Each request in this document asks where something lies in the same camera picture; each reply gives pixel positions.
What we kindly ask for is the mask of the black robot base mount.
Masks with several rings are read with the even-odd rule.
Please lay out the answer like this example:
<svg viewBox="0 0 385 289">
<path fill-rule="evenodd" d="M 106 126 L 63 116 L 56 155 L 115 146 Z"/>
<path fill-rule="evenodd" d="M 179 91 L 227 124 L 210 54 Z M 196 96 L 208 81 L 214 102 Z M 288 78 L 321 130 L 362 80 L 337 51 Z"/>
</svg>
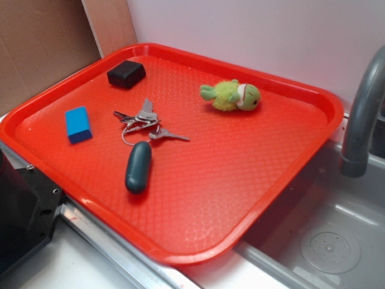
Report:
<svg viewBox="0 0 385 289">
<path fill-rule="evenodd" d="M 51 242 L 63 197 L 39 169 L 16 169 L 1 152 L 2 279 Z"/>
</svg>

